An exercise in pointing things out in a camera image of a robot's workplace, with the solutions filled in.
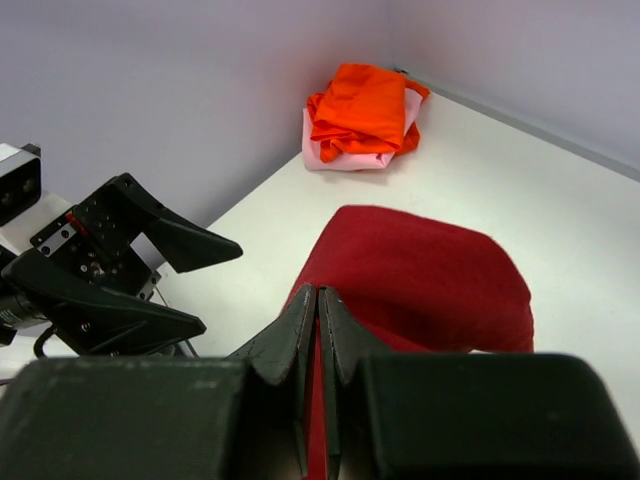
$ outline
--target pink fabric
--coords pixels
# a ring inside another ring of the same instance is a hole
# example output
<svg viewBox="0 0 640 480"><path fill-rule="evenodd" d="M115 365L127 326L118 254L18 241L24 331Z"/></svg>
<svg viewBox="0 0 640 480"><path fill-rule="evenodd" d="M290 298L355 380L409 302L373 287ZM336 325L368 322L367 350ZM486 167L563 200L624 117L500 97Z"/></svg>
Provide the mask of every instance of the pink fabric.
<svg viewBox="0 0 640 480"><path fill-rule="evenodd" d="M410 88L405 89L404 108L405 122L404 133L406 134L409 127L418 118L420 112L420 104L422 103L422 95ZM307 170L367 170L373 168L386 167L395 153L367 153L367 154L350 154L343 153L338 155L333 162L324 163L320 160L320 142L311 140L311 130L313 124L309 117L307 109L302 110L302 156L304 165Z"/></svg>

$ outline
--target red cloth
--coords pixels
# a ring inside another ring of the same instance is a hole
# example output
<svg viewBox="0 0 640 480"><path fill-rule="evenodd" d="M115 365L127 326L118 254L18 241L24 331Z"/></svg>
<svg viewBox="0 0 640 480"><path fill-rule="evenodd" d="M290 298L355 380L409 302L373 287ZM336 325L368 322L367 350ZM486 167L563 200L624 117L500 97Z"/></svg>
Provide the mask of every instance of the red cloth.
<svg viewBox="0 0 640 480"><path fill-rule="evenodd" d="M400 351L530 352L531 295L488 236L379 207L342 207L296 280L335 287L354 317ZM313 359L309 480L325 480L319 338Z"/></svg>

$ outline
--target orange cloth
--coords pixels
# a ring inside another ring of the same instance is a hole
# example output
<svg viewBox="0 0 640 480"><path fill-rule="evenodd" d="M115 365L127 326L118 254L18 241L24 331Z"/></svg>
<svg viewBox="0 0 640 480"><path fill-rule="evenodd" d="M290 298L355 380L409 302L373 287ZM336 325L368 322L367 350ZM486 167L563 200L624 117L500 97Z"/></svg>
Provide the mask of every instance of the orange cloth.
<svg viewBox="0 0 640 480"><path fill-rule="evenodd" d="M417 148L416 124L404 134L405 88L423 98L431 93L401 73L373 65L342 65L327 92L307 100L311 140L320 142L320 159L329 163L342 152L402 155Z"/></svg>

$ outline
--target gray wall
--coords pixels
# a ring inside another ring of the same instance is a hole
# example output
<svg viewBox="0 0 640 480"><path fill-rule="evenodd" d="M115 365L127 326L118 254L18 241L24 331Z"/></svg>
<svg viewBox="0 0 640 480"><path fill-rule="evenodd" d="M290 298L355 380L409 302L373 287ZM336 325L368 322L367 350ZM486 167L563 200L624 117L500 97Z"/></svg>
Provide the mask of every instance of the gray wall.
<svg viewBox="0 0 640 480"><path fill-rule="evenodd" d="M389 1L396 65L640 169L639 1Z"/></svg>
<svg viewBox="0 0 640 480"><path fill-rule="evenodd" d="M80 200L130 171L208 224L300 150L341 62L390 65L384 0L20 0L0 8L0 143Z"/></svg>

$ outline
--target white table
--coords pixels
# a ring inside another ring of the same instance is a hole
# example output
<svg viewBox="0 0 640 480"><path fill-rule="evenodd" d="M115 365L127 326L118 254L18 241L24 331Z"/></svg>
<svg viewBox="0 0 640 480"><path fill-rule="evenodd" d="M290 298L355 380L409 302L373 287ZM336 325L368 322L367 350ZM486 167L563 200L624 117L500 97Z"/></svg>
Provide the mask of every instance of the white table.
<svg viewBox="0 0 640 480"><path fill-rule="evenodd" d="M160 290L198 315L200 355L226 355L274 319L316 238L345 204L376 204L477 229L511 255L533 294L536 348L585 358L640 440L640 184L434 95L418 151L387 170L305 170L295 157L210 229L236 261Z"/></svg>

